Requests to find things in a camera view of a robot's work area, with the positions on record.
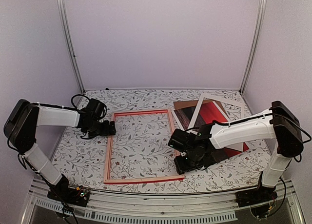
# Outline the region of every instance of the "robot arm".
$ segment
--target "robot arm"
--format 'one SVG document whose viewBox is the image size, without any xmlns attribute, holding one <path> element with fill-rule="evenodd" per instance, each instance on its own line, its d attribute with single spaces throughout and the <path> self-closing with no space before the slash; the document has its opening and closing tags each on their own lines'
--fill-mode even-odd
<svg viewBox="0 0 312 224">
<path fill-rule="evenodd" d="M 74 108 L 30 103 L 19 100 L 4 126 L 8 144 L 14 146 L 22 159 L 40 174 L 53 191 L 48 197 L 69 204 L 86 206 L 88 192 L 82 186 L 69 188 L 68 179 L 49 161 L 37 145 L 36 128 L 42 125 L 68 126 L 80 128 L 89 138 L 115 135 L 115 123 L 100 122 L 106 114 L 106 106 L 95 99 L 90 99 L 81 110 Z"/>
<path fill-rule="evenodd" d="M 175 158 L 179 174 L 220 162 L 226 146 L 259 139 L 277 139 L 267 168 L 261 173 L 258 188 L 236 194 L 239 206 L 252 205 L 276 197 L 275 186 L 293 157 L 303 151 L 299 120 L 281 103 L 253 116 L 233 122 L 213 122 L 197 134 L 175 130 L 168 145 L 184 156 Z"/>
</svg>

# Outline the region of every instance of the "floral tablecloth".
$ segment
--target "floral tablecloth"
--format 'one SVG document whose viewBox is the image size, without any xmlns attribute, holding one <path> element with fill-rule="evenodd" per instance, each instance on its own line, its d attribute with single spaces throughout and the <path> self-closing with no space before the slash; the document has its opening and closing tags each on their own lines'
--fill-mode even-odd
<svg viewBox="0 0 312 224">
<path fill-rule="evenodd" d="M 110 120 L 112 113 L 118 111 L 173 109 L 174 101 L 198 100 L 202 92 L 244 102 L 237 91 L 224 90 L 101 90 L 88 91 L 86 95 L 107 105 L 105 119 Z M 86 103 L 87 100 L 82 100 L 79 107 Z M 240 117 L 238 107 L 229 104 L 223 106 L 231 120 Z M 247 106 L 245 115 L 250 115 Z M 114 151 L 111 169 L 113 178 L 173 174 L 173 151 L 166 146 L 167 138 L 163 137 L 163 132 L 159 133 L 166 125 L 166 119 L 160 116 L 159 119 L 156 118 L 156 123 L 147 126 L 153 119 L 125 117 L 116 122 L 117 132 L 126 132 L 119 134 L 119 137 L 127 143 L 121 142 L 119 150 L 117 145 Z M 145 129 L 148 130 L 144 134 L 138 133 Z M 80 139 L 81 135 L 79 129 L 67 128 L 54 155 L 53 165 L 69 179 L 70 184 L 81 184 L 94 189 L 135 193 L 195 193 L 248 187 L 257 185 L 259 173 L 270 159 L 265 142 L 252 141 L 247 142 L 248 151 L 212 165 L 205 171 L 189 172 L 185 174 L 183 181 L 107 185 L 103 183 L 107 138 L 96 137 L 86 141 Z M 142 147 L 141 142 L 149 143 L 150 147 Z M 158 166 L 157 172 L 151 169 L 153 166 Z"/>
</svg>

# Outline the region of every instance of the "white wall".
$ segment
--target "white wall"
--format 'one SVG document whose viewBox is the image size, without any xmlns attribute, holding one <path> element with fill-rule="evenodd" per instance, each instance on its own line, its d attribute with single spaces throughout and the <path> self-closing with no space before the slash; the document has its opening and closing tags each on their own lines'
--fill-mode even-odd
<svg viewBox="0 0 312 224">
<path fill-rule="evenodd" d="M 239 89 L 259 0 L 65 0 L 86 89 Z"/>
<path fill-rule="evenodd" d="M 16 102 L 70 104 L 78 92 L 56 0 L 0 0 L 0 127 Z M 51 155 L 60 128 L 39 131 L 40 147 Z M 0 223 L 16 224 L 33 174 L 17 161 L 0 134 Z"/>
<path fill-rule="evenodd" d="M 281 100 L 312 133 L 312 0 L 268 0 L 246 99 L 253 112 Z M 312 220 L 312 143 L 291 174 L 307 223 Z"/>
</svg>

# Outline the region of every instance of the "red-edged wooden frame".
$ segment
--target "red-edged wooden frame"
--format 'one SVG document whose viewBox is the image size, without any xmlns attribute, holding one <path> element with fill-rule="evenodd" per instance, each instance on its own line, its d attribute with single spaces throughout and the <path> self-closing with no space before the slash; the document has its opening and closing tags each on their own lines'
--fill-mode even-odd
<svg viewBox="0 0 312 224">
<path fill-rule="evenodd" d="M 173 134 L 175 127 L 170 109 L 153 109 L 153 110 L 136 110 L 136 111 L 126 111 L 126 112 L 116 112 L 112 115 L 112 121 L 115 121 L 116 117 L 129 116 L 129 115 L 142 115 L 142 114 L 157 114 L 166 113 L 169 119 L 169 128 L 171 134 Z M 110 179 L 111 172 L 111 158 L 113 152 L 113 136 L 109 136 L 106 149 L 106 161 L 104 169 L 104 183 L 105 184 L 133 184 L 133 183 L 156 183 L 156 182 L 167 182 L 175 180 L 183 180 L 184 175 L 173 175 L 165 177 L 156 178 L 143 178 L 143 179 Z M 175 150 L 175 156 L 179 156 L 180 152 Z"/>
</svg>

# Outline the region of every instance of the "metal pole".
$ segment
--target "metal pole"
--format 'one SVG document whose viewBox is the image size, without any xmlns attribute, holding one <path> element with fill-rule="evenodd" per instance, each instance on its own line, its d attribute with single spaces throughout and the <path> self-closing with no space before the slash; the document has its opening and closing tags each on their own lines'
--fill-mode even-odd
<svg viewBox="0 0 312 224">
<path fill-rule="evenodd" d="M 69 52 L 69 56 L 72 62 L 72 67 L 73 67 L 73 71 L 75 74 L 75 78 L 77 81 L 77 85 L 79 87 L 79 90 L 81 93 L 85 92 L 83 83 L 82 83 L 82 78 L 78 69 L 78 64 L 77 64 L 77 60 L 76 60 L 76 56 L 75 56 L 75 52 L 74 52 L 74 47 L 73 47 L 73 43 L 72 43 L 72 39 L 70 36 L 70 32 L 69 32 L 69 26 L 68 26 L 68 21 L 67 21 L 67 16 L 66 16 L 66 10 L 65 10 L 65 2 L 64 0 L 57 0 L 58 1 L 58 10 L 59 10 L 59 15 L 60 15 L 60 20 L 62 23 L 62 27 L 63 27 L 63 31 L 64 31 L 64 35 L 65 35 L 65 40 L 66 40 L 66 44 L 67 44 L 67 49 Z"/>
<path fill-rule="evenodd" d="M 242 95 L 244 95 L 244 93 L 245 93 L 246 86 L 248 83 L 248 79 L 249 79 L 249 76 L 250 76 L 250 73 L 252 70 L 252 66 L 254 63 L 254 57 L 255 57 L 257 46 L 258 46 L 258 41 L 259 41 L 260 31 L 261 31 L 261 27 L 262 27 L 263 18 L 264 18 L 266 3 L 267 3 L 267 0 L 260 0 L 260 2 L 259 2 L 257 22 L 256 22 L 256 26 L 255 26 L 254 35 L 253 35 L 253 43 L 252 43 L 252 47 L 251 47 L 251 50 L 249 53 L 248 62 L 247 62 L 247 66 L 245 69 L 243 81 L 242 81 L 242 84 L 241 84 L 240 90 L 239 90 L 239 92 Z"/>
</svg>

